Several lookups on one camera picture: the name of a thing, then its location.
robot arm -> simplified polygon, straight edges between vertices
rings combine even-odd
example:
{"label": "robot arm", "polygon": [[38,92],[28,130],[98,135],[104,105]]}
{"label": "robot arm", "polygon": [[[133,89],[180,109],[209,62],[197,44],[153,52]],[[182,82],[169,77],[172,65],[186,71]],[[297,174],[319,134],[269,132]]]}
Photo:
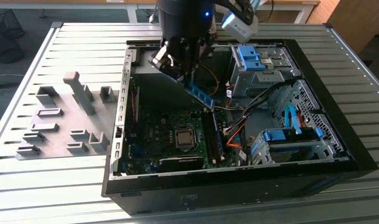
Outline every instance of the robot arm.
{"label": "robot arm", "polygon": [[149,58],[149,63],[182,85],[186,85],[200,60],[209,53],[216,31],[214,4],[232,12],[224,25],[229,33],[236,33],[232,35],[236,39],[242,33],[240,34],[241,29],[237,30],[232,22],[236,20],[241,27],[252,24],[249,0],[234,1],[236,4],[232,5],[229,0],[157,0],[162,37],[160,49]]}

wooden cabinet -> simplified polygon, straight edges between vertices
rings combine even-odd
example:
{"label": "wooden cabinet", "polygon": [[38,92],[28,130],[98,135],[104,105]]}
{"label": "wooden cabinet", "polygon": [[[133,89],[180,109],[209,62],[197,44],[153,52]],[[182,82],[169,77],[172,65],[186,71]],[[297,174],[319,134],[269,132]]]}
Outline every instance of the wooden cabinet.
{"label": "wooden cabinet", "polygon": [[379,33],[379,0],[320,0],[307,23],[329,23],[360,53]]}

green motherboard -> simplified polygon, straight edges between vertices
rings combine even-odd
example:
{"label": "green motherboard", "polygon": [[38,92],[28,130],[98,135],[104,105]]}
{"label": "green motherboard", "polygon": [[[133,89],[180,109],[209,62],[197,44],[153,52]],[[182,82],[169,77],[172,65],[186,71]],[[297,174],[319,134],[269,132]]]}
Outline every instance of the green motherboard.
{"label": "green motherboard", "polygon": [[[208,158],[206,135],[204,134],[202,111],[184,111],[144,114],[142,125],[137,127],[136,142],[129,144],[129,175],[157,173],[160,159],[173,157],[196,157],[202,159],[201,168],[222,168],[234,166],[234,150],[222,147],[221,160]],[[226,126],[224,111],[216,111],[216,126]]]}

trash bin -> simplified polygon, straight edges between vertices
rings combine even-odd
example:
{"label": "trash bin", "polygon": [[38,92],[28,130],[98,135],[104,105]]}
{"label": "trash bin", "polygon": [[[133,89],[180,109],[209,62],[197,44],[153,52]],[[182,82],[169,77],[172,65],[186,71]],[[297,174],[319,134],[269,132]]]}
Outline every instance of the trash bin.
{"label": "trash bin", "polygon": [[8,32],[4,35],[8,38],[16,39],[24,35],[25,32],[10,9],[0,9],[0,23],[6,25]]}
{"label": "trash bin", "polygon": [[8,38],[8,27],[0,22],[0,63],[8,64],[22,58],[22,51],[13,38]]}

white table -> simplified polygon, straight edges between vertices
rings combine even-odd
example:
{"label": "white table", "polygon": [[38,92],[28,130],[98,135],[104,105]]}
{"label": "white table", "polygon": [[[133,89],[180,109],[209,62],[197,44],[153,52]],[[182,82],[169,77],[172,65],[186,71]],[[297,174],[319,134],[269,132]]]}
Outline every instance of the white table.
{"label": "white table", "polygon": [[[222,31],[218,38],[228,38]],[[105,156],[17,161],[14,150],[37,108],[38,86],[62,72],[98,90],[121,80],[126,40],[158,40],[156,25],[65,23],[50,28],[0,120],[0,222],[14,223],[379,223],[379,170],[312,197],[129,217],[101,198]],[[324,85],[379,165],[379,81],[333,29],[260,24],[254,38],[296,39]]]}

